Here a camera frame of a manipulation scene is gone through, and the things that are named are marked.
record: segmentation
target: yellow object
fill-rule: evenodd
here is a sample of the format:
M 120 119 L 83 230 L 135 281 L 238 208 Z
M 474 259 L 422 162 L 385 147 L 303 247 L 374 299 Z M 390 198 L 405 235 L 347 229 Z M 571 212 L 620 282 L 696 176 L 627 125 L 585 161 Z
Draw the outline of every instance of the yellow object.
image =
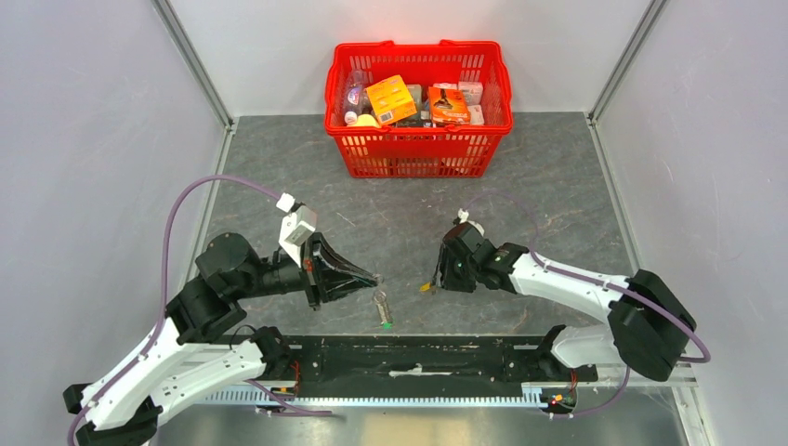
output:
M 378 127 L 380 128 L 380 124 L 377 123 L 377 120 L 371 114 L 363 114 L 358 117 L 355 124 L 348 125 L 348 127 Z
M 427 96 L 433 123 L 444 125 L 470 123 L 470 112 L 462 91 L 431 86 Z
M 414 98 L 400 75 L 370 85 L 366 92 L 381 125 L 394 124 L 417 112 Z

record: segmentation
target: bolt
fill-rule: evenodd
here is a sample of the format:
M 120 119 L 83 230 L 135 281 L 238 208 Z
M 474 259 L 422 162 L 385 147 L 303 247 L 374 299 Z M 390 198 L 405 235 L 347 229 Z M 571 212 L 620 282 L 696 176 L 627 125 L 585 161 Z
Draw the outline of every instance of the bolt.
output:
M 391 310 L 388 309 L 386 293 L 381 290 L 375 290 L 372 296 L 372 301 L 377 306 L 377 314 L 380 315 L 380 323 L 384 327 L 390 327 L 394 321 L 391 319 Z

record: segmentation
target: plastic bottle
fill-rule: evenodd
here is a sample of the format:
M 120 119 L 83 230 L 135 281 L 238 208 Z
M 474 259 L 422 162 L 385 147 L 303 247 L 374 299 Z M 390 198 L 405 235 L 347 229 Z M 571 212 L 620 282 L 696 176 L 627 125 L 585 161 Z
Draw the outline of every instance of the plastic bottle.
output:
M 348 77 L 348 84 L 345 87 L 344 103 L 342 113 L 345 115 L 345 124 L 353 125 L 359 119 L 359 115 L 364 109 L 364 72 L 353 70 Z

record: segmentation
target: basket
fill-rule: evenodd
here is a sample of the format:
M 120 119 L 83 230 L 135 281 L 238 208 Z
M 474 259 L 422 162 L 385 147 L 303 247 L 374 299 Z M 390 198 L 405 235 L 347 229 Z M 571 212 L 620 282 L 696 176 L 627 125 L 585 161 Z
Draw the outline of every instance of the basket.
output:
M 395 74 L 422 86 L 481 82 L 485 125 L 345 126 L 340 99 L 349 73 L 357 69 L 369 85 Z M 352 177 L 481 177 L 512 129 L 511 99 L 508 71 L 495 42 L 342 44 L 336 47 L 325 86 L 325 131 L 335 139 Z

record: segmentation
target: white wall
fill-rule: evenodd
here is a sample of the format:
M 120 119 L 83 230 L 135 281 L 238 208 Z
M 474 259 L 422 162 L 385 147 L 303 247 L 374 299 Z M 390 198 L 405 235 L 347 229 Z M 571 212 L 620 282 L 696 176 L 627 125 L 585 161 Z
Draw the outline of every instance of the white wall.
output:
M 648 0 L 172 0 L 235 115 L 324 113 L 334 47 L 496 40 L 516 112 L 587 111 Z
M 643 266 L 692 311 L 720 445 L 784 444 L 788 4 L 669 2 L 607 114 Z
M 0 85 L 0 442 L 65 444 L 60 393 L 150 330 L 166 213 L 222 128 L 147 0 L 3 2 Z

